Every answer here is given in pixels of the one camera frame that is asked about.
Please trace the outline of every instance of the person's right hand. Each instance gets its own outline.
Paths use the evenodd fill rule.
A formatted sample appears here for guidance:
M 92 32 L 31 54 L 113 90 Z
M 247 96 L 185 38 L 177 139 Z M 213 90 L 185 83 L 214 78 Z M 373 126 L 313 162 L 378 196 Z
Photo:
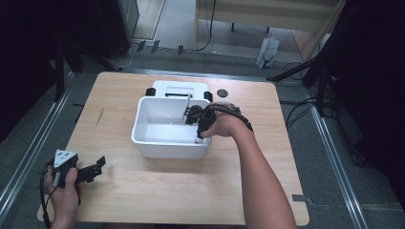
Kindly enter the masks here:
M 210 137 L 213 135 L 232 136 L 238 132 L 245 130 L 250 131 L 241 119 L 231 114 L 217 112 L 217 118 L 212 126 L 202 132 L 202 137 Z

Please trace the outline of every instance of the person's left hand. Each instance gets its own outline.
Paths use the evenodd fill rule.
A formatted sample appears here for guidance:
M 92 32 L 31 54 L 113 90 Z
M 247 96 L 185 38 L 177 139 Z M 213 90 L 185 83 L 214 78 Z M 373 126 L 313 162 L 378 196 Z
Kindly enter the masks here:
M 74 228 L 78 212 L 78 195 L 75 189 L 77 169 L 71 168 L 65 177 L 65 188 L 57 188 L 51 195 L 54 219 L 52 228 Z M 50 193 L 53 191 L 52 169 L 48 169 L 45 182 Z

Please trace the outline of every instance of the black stand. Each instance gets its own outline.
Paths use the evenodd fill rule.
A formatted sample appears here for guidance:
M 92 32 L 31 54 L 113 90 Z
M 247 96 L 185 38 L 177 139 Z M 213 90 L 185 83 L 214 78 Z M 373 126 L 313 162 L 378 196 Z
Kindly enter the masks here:
M 107 70 L 110 71 L 122 71 L 122 68 L 115 68 L 111 63 L 105 61 L 98 55 L 85 49 L 74 41 L 60 41 L 55 48 L 55 71 L 56 71 L 56 95 L 54 101 L 58 101 L 59 98 L 65 93 L 65 72 L 63 57 L 74 72 L 80 72 L 84 68 L 84 64 L 80 59 L 79 53 L 84 53 L 95 62 L 99 63 Z
M 80 59 L 79 53 L 83 53 L 95 62 L 104 66 L 107 70 L 110 71 L 122 71 L 122 68 L 116 69 L 111 63 L 105 61 L 98 55 L 87 50 L 80 44 L 67 40 L 66 32 L 64 28 L 66 26 L 66 16 L 64 2 L 56 1 L 53 5 L 54 11 L 59 12 L 54 15 L 55 17 L 55 29 L 54 29 L 54 43 L 55 43 L 55 71 L 56 71 L 56 95 L 54 101 L 57 102 L 60 97 L 65 93 L 65 70 L 63 59 L 65 57 L 66 62 L 70 66 L 71 70 L 74 72 L 80 72 L 84 68 L 84 64 Z
M 290 77 L 295 73 L 299 73 L 307 68 L 308 72 L 304 76 L 302 83 L 304 87 L 311 87 L 320 78 L 318 92 L 316 95 L 316 108 L 321 116 L 325 116 L 322 112 L 323 100 L 325 89 L 328 80 L 330 79 L 330 68 L 329 65 L 333 63 L 333 58 L 338 53 L 339 49 L 343 49 L 344 41 L 343 34 L 345 33 L 345 28 L 348 27 L 352 18 L 355 16 L 358 9 L 365 4 L 366 1 L 346 1 L 346 5 L 342 10 L 339 20 L 336 23 L 333 33 L 326 42 L 322 51 L 320 51 L 315 57 L 309 61 L 276 76 L 268 77 L 268 81 L 280 81 Z

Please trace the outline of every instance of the hand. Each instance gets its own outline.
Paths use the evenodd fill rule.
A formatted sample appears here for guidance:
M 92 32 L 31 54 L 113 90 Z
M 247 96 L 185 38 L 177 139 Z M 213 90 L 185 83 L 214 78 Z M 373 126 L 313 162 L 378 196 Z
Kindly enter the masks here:
M 52 228 L 73 228 L 77 218 L 78 195 L 75 189 L 77 169 L 71 168 L 65 177 L 65 188 L 57 188 L 51 195 L 54 219 Z M 50 193 L 53 191 L 52 169 L 48 169 L 45 182 Z
M 202 137 L 213 135 L 235 137 L 237 133 L 244 131 L 250 132 L 241 119 L 231 114 L 217 112 L 214 124 L 208 130 L 202 132 Z

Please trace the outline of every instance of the wooden table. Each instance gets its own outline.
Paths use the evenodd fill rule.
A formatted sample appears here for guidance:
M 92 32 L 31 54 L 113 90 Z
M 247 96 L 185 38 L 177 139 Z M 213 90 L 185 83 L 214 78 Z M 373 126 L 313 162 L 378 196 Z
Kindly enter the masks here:
M 307 60 L 325 34 L 332 32 L 344 4 L 344 0 L 217 0 L 214 21 L 294 30 L 301 55 Z M 213 5 L 214 0 L 197 0 L 195 49 L 199 19 L 211 20 Z
M 287 193 L 297 224 L 309 222 L 306 203 L 292 200 L 303 191 L 273 84 L 129 73 L 98 76 L 67 146 L 78 153 L 78 167 L 101 156 L 107 161 L 101 176 L 83 184 L 78 221 L 245 224 L 239 155 L 232 138 L 214 136 L 201 160 L 144 158 L 131 140 L 139 99 L 156 80 L 202 82 L 214 101 L 239 106 Z M 219 99 L 219 89 L 229 96 Z

